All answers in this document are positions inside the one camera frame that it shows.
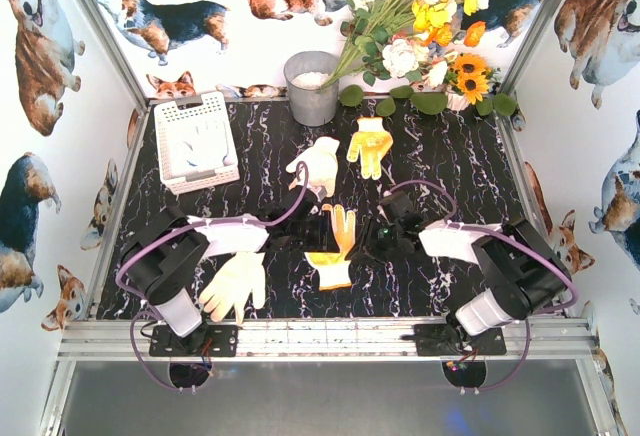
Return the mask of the yellow palm glove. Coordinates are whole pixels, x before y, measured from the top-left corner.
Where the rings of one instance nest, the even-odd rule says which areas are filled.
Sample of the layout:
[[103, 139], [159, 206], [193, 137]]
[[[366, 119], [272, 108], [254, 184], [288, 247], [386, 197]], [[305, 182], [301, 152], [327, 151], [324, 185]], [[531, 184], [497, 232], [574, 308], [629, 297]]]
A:
[[310, 266], [319, 276], [319, 290], [329, 291], [352, 285], [349, 276], [350, 262], [346, 259], [356, 242], [356, 212], [346, 211], [340, 204], [323, 204], [331, 218], [331, 230], [338, 248], [332, 251], [304, 254]]

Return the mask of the orange dotted glove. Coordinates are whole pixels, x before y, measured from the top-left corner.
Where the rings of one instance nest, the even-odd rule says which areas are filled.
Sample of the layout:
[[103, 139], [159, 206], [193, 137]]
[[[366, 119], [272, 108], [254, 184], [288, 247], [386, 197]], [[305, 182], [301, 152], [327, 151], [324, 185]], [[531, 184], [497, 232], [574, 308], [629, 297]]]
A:
[[352, 135], [346, 159], [360, 162], [363, 179], [379, 180], [382, 175], [382, 159], [393, 145], [392, 135], [384, 128], [382, 117], [361, 117], [358, 130]]

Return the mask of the white glove orange cuff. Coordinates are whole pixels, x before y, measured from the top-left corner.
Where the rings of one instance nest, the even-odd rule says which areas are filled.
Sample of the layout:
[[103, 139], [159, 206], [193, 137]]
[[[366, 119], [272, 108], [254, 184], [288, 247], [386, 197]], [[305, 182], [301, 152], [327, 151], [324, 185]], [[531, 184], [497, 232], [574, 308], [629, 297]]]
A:
[[173, 171], [188, 175], [214, 170], [224, 165], [227, 155], [224, 125], [220, 122], [200, 122], [183, 126], [174, 134], [171, 145]]

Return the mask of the white plastic storage basket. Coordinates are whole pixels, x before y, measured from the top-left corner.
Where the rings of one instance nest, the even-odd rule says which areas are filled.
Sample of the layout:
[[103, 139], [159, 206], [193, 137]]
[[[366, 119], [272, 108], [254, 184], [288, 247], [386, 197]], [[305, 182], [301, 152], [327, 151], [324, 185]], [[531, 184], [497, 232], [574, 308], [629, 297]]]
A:
[[222, 93], [154, 108], [160, 180], [175, 195], [240, 179], [236, 145]]

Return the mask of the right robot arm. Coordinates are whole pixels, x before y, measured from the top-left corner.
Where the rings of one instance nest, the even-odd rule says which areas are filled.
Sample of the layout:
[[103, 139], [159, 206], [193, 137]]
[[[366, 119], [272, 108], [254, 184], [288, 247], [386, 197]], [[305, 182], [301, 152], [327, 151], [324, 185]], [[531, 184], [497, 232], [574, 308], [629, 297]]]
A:
[[478, 266], [485, 290], [456, 309], [451, 322], [470, 337], [569, 308], [578, 299], [568, 269], [525, 218], [489, 225], [429, 221], [402, 191], [384, 197], [380, 206], [387, 222], [367, 218], [346, 258], [384, 264], [413, 255]]

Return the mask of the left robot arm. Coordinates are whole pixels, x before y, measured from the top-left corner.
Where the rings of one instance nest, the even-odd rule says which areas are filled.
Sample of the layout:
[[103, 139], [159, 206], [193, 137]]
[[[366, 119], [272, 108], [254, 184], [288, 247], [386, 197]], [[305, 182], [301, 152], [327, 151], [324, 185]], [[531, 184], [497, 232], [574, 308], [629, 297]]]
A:
[[341, 253], [329, 208], [302, 203], [294, 210], [276, 208], [260, 216], [199, 218], [167, 207], [130, 238], [116, 284], [138, 296], [154, 318], [184, 338], [203, 325], [201, 310], [187, 289], [202, 260], [241, 254], [260, 263], [267, 251], [292, 250], [331, 257]]

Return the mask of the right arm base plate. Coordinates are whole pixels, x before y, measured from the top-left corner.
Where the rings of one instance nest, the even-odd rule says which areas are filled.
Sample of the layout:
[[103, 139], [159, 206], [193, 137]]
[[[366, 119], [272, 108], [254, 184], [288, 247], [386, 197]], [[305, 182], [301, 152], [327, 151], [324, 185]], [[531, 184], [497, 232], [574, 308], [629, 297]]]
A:
[[409, 334], [400, 337], [415, 345], [419, 356], [502, 356], [507, 353], [503, 332], [490, 328], [471, 336], [453, 315], [442, 322], [421, 323], [412, 326]]

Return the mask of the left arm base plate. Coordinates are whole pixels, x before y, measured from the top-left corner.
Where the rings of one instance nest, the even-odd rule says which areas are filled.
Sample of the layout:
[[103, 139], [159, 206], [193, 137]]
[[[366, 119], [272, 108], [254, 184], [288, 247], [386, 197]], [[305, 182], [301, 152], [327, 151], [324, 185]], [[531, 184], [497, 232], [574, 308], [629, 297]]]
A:
[[152, 357], [234, 357], [239, 328], [203, 322], [187, 336], [177, 336], [168, 325], [153, 329], [149, 346]]

